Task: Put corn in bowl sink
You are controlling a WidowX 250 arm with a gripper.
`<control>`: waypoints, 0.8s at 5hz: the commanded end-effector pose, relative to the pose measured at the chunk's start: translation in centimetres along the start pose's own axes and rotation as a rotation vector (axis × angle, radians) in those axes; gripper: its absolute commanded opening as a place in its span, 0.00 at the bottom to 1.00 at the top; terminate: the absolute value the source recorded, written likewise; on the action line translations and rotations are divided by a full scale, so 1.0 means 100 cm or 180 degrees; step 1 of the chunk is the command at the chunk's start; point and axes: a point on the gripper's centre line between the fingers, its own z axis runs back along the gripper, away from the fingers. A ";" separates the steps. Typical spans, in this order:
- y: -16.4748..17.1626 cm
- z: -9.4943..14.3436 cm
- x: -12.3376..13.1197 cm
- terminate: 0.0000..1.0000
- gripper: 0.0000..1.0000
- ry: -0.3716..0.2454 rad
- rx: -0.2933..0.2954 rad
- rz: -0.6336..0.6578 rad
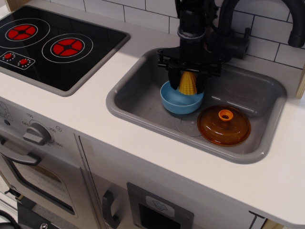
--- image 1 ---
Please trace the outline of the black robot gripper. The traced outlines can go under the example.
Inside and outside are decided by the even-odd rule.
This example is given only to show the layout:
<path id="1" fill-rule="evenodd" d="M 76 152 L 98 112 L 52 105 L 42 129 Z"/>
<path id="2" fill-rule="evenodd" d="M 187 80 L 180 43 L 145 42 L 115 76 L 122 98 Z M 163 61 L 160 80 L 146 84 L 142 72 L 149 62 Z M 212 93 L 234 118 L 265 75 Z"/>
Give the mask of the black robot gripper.
<path id="1" fill-rule="evenodd" d="M 181 38 L 178 47 L 158 49 L 158 66 L 167 70 L 174 90 L 178 89 L 182 72 L 197 73 L 197 94 L 203 93 L 210 76 L 221 75 L 223 59 L 206 50 L 206 41 L 206 37 L 197 40 Z"/>

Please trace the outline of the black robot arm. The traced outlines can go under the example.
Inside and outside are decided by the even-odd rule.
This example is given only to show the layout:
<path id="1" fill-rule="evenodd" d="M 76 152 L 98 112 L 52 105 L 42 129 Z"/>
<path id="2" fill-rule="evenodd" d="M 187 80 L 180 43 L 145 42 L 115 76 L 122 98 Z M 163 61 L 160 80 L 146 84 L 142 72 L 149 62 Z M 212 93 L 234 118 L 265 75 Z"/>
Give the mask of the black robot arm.
<path id="1" fill-rule="evenodd" d="M 201 94 L 208 77 L 219 76 L 224 63 L 224 57 L 205 48 L 206 29 L 217 18 L 218 7 L 213 0 L 176 0 L 175 5 L 180 20 L 177 29 L 180 44 L 159 49 L 158 66 L 168 71 L 170 86 L 175 90 L 183 72 L 195 73 L 196 93 Z"/>

